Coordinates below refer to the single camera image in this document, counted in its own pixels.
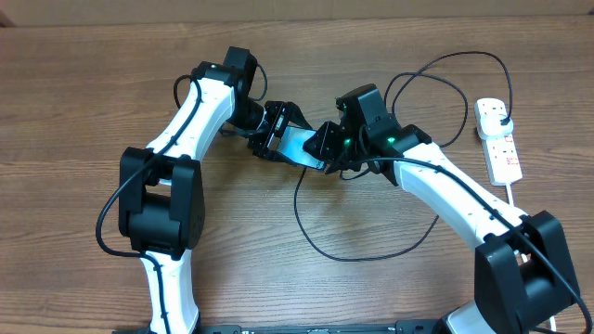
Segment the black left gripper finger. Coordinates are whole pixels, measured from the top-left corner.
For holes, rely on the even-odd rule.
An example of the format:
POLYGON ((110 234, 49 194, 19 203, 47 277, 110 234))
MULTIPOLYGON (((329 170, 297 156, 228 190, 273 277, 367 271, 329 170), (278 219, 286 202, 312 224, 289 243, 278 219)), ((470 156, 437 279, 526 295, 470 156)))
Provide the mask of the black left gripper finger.
POLYGON ((297 163, 277 150, 259 150, 255 149, 252 154, 262 160, 271 162, 281 162, 292 166, 297 166, 297 163))
POLYGON ((312 130, 312 125, 306 120, 301 109, 293 102, 285 103, 285 110, 287 112, 288 120, 299 127, 307 130, 312 130))

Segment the Samsung Galaxy smartphone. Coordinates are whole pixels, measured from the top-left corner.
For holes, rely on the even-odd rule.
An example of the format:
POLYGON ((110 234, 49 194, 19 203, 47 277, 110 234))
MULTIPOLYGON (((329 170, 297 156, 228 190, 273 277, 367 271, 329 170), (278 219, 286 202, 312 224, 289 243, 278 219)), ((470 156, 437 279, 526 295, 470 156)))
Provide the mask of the Samsung Galaxy smartphone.
POLYGON ((324 170, 326 163, 314 158, 303 149, 305 141, 310 139, 315 133, 314 130, 288 126, 280 138, 277 152, 294 164, 319 171, 324 170))

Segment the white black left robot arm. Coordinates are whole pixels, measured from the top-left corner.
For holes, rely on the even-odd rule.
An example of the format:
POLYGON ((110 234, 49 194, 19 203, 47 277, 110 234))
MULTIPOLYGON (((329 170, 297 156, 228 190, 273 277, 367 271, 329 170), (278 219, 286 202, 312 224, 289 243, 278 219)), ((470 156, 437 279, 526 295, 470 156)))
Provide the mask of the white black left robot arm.
POLYGON ((202 62, 187 78, 187 98, 163 132, 120 160, 119 229, 145 267, 152 304, 147 333, 194 333, 191 254, 205 220, 201 162, 225 123, 248 139, 255 156, 322 170, 303 150, 314 131, 291 102, 259 105, 249 96, 259 63, 231 46, 220 64, 202 62))

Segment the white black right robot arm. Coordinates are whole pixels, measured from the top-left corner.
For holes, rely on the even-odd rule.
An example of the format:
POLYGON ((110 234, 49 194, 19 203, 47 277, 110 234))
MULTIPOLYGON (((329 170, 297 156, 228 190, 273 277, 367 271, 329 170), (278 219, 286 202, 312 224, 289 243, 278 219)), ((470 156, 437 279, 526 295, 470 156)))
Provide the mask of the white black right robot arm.
POLYGON ((337 98, 336 107, 340 122, 325 122, 304 150, 326 162, 329 173, 367 165, 383 174, 427 204, 474 253, 472 300, 427 330, 543 332, 544 321, 577 305, 585 331, 592 331, 562 225, 553 215, 529 215, 492 195, 419 127, 401 125, 372 83, 337 98))

